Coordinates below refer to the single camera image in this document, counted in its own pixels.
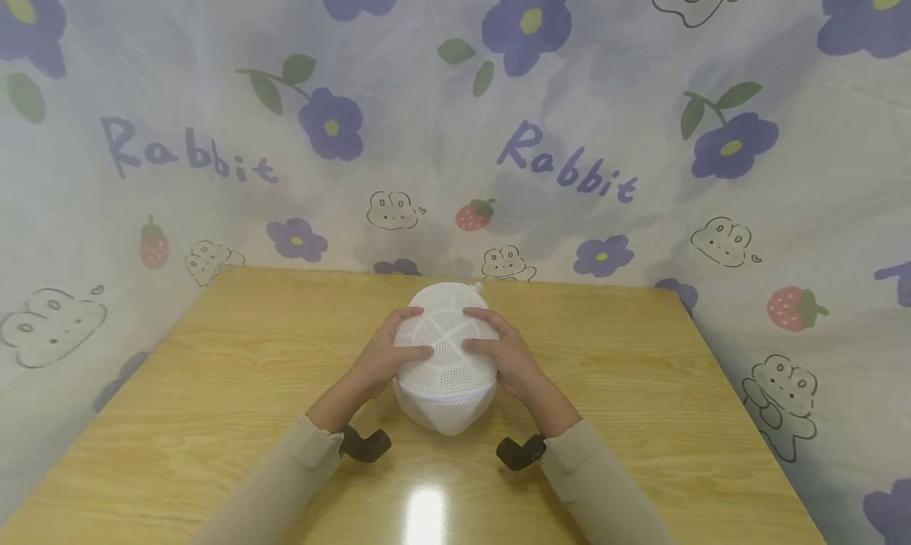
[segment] white mesh laundry bag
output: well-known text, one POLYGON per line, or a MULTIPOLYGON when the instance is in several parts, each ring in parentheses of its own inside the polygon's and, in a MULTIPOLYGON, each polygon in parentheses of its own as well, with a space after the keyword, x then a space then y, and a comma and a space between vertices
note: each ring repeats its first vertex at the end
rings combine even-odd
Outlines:
POLYGON ((493 362, 467 353, 462 340, 499 335, 487 322, 462 313, 468 306, 487 307, 471 286, 457 282, 428 286, 409 305, 423 307, 424 313, 399 325, 395 345, 431 346, 433 356, 402 367, 394 381, 395 396, 404 414, 417 424, 454 436, 484 414, 497 390, 493 362))

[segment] table surface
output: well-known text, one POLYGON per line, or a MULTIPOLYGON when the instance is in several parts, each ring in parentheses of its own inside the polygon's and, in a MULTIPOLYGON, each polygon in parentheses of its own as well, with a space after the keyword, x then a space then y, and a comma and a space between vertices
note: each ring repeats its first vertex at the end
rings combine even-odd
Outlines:
MULTIPOLYGON (((186 543, 386 313, 444 279, 232 268, 66 452, 0 543, 186 543)), ((822 544, 676 295, 485 281, 541 367, 593 421, 681 544, 822 544)), ((393 448, 344 459, 288 543, 585 543, 537 466, 493 451, 534 433, 497 392, 457 437, 391 389, 353 420, 393 448)))

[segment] strawberry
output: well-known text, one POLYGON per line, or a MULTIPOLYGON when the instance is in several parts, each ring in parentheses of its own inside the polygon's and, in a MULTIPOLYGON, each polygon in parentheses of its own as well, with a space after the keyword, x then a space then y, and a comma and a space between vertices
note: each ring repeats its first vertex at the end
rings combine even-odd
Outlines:
POLYGON ((146 268, 156 270, 168 262, 169 253, 165 233, 161 231, 160 226, 152 222, 152 215, 149 215, 149 223, 139 232, 139 258, 146 268))
POLYGON ((472 199, 465 207, 458 210, 455 214, 455 223, 463 231, 478 231, 490 224, 493 216, 493 207, 491 203, 496 199, 472 199))
POLYGON ((803 331, 816 325, 816 316, 828 316, 829 311, 816 304, 816 297, 797 286, 781 288, 772 294, 765 307, 772 323, 788 331, 803 331))

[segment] black clamp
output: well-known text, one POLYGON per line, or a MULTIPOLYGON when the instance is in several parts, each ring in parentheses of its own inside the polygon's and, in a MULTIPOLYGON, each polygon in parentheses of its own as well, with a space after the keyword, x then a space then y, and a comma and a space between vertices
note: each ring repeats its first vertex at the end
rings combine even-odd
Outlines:
POLYGON ((547 450, 544 435, 536 433, 523 445, 518 445, 512 438, 503 438, 497 445, 497 457, 511 471, 518 472, 541 460, 547 450))
POLYGON ((361 438, 361 435, 354 427, 347 425, 342 429, 342 445, 339 447, 339 455, 353 457, 358 462, 372 464, 380 459, 380 456, 386 453, 386 450, 393 447, 393 441, 390 441, 389 435, 385 430, 379 429, 369 437, 361 438))

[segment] sleeve cuff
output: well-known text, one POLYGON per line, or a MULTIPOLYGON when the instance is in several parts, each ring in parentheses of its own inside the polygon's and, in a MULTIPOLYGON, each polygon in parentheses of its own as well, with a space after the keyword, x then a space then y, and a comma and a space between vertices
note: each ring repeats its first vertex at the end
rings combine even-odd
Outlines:
POLYGON ((285 435, 293 441, 294 456, 307 469, 316 468, 330 452, 337 456, 344 439, 341 432, 317 429, 304 413, 294 418, 285 435))
POLYGON ((558 467, 563 475, 573 474, 589 456, 606 448, 604 438, 587 418, 570 426, 560 436, 547 438, 544 442, 547 450, 541 463, 558 467))

